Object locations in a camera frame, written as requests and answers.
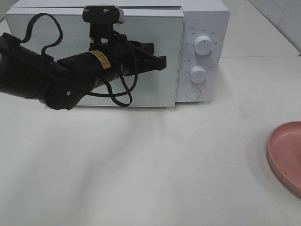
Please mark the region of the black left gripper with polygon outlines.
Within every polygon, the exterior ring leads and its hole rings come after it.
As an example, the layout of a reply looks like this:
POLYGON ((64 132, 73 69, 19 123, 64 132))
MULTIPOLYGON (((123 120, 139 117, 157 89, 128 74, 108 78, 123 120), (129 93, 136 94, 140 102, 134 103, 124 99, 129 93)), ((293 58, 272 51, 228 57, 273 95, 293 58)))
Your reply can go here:
POLYGON ((155 45, 151 42, 128 40, 127 36, 114 36, 113 42, 103 45, 114 61, 123 64, 125 76, 150 71, 162 71, 166 68, 166 56, 156 56, 155 45))

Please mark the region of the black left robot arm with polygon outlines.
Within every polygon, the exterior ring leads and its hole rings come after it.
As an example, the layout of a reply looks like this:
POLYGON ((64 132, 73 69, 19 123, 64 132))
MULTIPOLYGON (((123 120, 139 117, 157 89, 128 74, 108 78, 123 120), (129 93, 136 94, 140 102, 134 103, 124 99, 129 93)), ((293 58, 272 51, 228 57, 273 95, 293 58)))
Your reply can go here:
POLYGON ((166 57, 154 56, 152 43, 128 41, 122 35, 116 35, 113 44, 102 43, 55 61, 49 55, 23 47, 17 37, 3 33, 0 54, 1 92, 37 99, 55 110, 70 110, 85 96, 97 97, 94 89, 99 86, 107 89, 104 97, 119 106, 129 106, 118 97, 129 96, 134 87, 124 85, 124 91, 115 93, 111 82, 166 68, 166 57))

